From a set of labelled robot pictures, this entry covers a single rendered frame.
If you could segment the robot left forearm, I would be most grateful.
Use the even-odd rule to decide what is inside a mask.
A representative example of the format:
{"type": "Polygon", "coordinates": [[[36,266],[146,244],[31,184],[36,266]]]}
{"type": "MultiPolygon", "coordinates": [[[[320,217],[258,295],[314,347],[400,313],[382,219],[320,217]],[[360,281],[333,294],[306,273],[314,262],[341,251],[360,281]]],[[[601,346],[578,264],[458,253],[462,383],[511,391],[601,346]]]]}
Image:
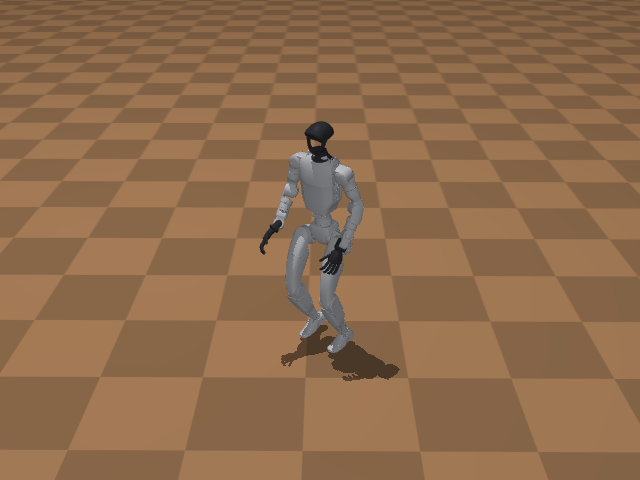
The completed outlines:
{"type": "Polygon", "coordinates": [[[357,225],[360,224],[362,216],[363,207],[360,204],[355,205],[352,208],[352,214],[346,219],[344,230],[341,232],[340,248],[345,250],[348,247],[350,241],[354,238],[354,232],[356,231],[357,225]]]}

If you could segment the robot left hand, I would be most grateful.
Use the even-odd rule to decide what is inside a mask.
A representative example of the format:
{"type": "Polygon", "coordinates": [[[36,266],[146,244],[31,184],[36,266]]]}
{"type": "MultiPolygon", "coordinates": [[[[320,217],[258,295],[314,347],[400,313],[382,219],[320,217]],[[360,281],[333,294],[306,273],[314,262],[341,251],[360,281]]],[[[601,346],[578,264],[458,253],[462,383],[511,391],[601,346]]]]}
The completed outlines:
{"type": "Polygon", "coordinates": [[[337,273],[337,271],[338,271],[338,269],[339,269],[339,267],[340,267],[340,264],[342,263],[342,258],[343,258],[343,256],[342,256],[342,252],[344,253],[344,252],[346,251],[346,249],[347,249],[347,248],[346,248],[346,249],[344,250],[344,249],[340,248],[340,247],[339,247],[340,242],[341,242],[341,238],[339,238],[339,239],[337,240],[337,242],[336,242],[336,244],[335,244],[335,246],[334,246],[335,250],[332,250],[330,254],[326,255],[325,257],[323,257],[323,258],[321,258],[321,259],[319,260],[320,262],[322,262],[323,260],[325,260],[326,258],[328,258],[328,257],[329,257],[329,258],[328,258],[328,261],[326,262],[326,264],[325,264],[322,268],[320,268],[320,270],[323,270],[323,269],[325,269],[325,268],[328,266],[328,264],[330,263],[330,264],[329,264],[329,266],[328,266],[328,268],[327,268],[325,271],[323,271],[323,273],[332,274],[332,275],[334,275],[334,274],[336,274],[336,273],[337,273]],[[333,265],[333,264],[334,264],[334,265],[333,265]],[[332,266],[332,265],[333,265],[333,266],[332,266]],[[337,265],[337,266],[336,266],[336,265],[337,265]],[[332,268],[331,268],[331,267],[332,267],[332,268]],[[335,267],[336,267],[336,268],[335,268],[335,267]],[[330,268],[331,268],[331,270],[330,270],[330,268]],[[334,269],[335,269],[335,271],[334,271],[334,269]],[[329,271],[329,270],[330,270],[330,271],[329,271]],[[328,272],[328,271],[329,271],[329,272],[328,272]],[[334,272],[333,272],[333,271],[334,271],[334,272]],[[332,273],[332,272],[333,272],[333,273],[332,273]]]}

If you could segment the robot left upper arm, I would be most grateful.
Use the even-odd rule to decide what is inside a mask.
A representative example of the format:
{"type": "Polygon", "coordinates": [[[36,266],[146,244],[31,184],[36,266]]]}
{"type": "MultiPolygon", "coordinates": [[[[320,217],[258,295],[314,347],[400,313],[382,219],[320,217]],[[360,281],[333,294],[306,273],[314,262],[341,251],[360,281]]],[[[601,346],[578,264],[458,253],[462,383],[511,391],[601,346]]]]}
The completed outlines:
{"type": "Polygon", "coordinates": [[[347,206],[348,212],[352,214],[352,208],[357,204],[360,204],[364,211],[364,204],[355,182],[353,170],[347,166],[337,164],[332,171],[335,181],[342,186],[346,196],[351,200],[347,206]]]}

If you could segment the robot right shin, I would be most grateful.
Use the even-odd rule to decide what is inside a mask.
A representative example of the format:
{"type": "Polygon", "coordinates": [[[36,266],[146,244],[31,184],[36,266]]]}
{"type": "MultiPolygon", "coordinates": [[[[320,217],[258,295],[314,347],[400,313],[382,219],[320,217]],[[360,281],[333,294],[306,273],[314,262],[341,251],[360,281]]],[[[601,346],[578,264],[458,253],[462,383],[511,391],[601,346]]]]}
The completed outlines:
{"type": "MultiPolygon", "coordinates": [[[[287,291],[288,293],[288,291],[287,291]]],[[[289,295],[289,294],[288,294],[289,295]]],[[[301,299],[295,299],[293,297],[287,298],[304,314],[310,317],[310,319],[317,320],[319,318],[319,314],[314,308],[313,301],[309,292],[306,292],[301,299]],[[314,318],[316,317],[316,319],[314,318]]]]}

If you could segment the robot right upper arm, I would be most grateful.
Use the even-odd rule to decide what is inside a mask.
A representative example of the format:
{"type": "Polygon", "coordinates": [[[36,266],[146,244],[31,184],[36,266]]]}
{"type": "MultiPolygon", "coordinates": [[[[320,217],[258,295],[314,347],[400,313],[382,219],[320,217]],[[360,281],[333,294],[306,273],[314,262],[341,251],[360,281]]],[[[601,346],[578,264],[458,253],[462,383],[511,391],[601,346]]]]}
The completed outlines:
{"type": "Polygon", "coordinates": [[[288,183],[284,191],[285,196],[295,198],[299,192],[299,187],[297,187],[297,183],[300,179],[299,161],[304,154],[306,153],[298,152],[289,158],[289,169],[288,169],[288,176],[287,176],[288,183]]]}

